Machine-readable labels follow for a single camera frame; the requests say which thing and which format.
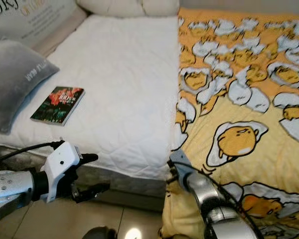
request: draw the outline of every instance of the pillow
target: pillow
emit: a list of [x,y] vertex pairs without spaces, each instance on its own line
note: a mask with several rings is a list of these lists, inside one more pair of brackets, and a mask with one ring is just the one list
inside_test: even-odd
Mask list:
[[0,132],[8,133],[24,98],[59,68],[21,43],[0,41]]
[[143,0],[143,8],[148,16],[173,16],[178,13],[179,0]]
[[179,0],[77,0],[94,14],[117,17],[176,15]]

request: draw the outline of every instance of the white headboard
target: white headboard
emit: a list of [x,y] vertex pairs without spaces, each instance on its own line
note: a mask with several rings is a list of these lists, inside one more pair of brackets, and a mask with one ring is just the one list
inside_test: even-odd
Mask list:
[[299,15],[299,0],[181,0],[181,6],[257,13]]

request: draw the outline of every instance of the gray pillow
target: gray pillow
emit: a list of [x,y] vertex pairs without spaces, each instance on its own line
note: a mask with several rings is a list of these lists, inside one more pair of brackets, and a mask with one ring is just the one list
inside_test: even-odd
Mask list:
[[59,68],[11,40],[0,41],[0,132],[8,133],[24,98]]

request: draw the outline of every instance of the poster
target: poster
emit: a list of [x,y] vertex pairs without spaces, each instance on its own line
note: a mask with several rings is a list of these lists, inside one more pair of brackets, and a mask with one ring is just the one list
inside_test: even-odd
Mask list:
[[33,47],[75,10],[75,0],[0,0],[0,39]]

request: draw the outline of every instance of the book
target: book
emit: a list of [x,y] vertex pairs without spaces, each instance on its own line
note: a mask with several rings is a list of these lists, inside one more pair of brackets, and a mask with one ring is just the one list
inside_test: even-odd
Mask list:
[[84,94],[82,88],[58,86],[30,118],[34,121],[64,126]]

